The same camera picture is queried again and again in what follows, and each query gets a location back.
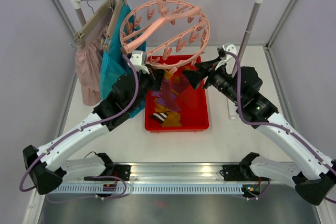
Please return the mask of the purple sock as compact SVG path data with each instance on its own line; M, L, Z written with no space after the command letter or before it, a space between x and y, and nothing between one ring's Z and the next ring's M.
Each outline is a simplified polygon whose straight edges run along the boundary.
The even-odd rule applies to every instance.
M175 101L177 100L178 96L190 85L188 80L183 75L173 75L173 77L170 79L170 82L172 91L177 95L177 97L174 97ZM160 98L160 95L161 89L160 91L153 91L152 93L154 99Z
M176 104L174 97L177 95L172 91L172 86L170 79L173 77L174 72L164 70L164 77L161 82L161 95L160 98L163 100L165 107L171 111L177 112L180 111L180 107Z

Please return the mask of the pink round clip hanger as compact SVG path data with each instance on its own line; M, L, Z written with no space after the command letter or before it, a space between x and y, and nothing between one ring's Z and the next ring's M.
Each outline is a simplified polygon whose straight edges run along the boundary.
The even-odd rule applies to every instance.
M146 2L126 16L119 31L124 54L154 41L154 46L145 50L145 64L169 71L196 64L209 36L209 22L201 7L183 0Z

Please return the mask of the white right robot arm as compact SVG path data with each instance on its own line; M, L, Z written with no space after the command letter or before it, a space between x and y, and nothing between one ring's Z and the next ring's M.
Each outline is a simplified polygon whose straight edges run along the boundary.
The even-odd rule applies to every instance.
M218 60L200 62L183 75L191 86L204 89L213 86L237 106L240 119L271 139L289 156L293 164L275 162L258 153L249 153L239 163L246 180L263 177L295 189L301 198L318 206L335 186L335 161L319 152L305 140L265 98L259 89L262 80L253 67L243 66L232 76Z

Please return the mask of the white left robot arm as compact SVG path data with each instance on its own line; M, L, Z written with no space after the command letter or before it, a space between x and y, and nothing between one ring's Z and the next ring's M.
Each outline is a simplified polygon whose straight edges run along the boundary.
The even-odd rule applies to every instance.
M164 71L156 69L121 75L107 98L72 130L43 146L25 147L25 176L31 178L37 192L48 194L62 182L80 177L99 176L110 180L114 176L114 164L107 154L99 153L88 161L70 160L70 156L128 120L148 92L159 89L163 77Z

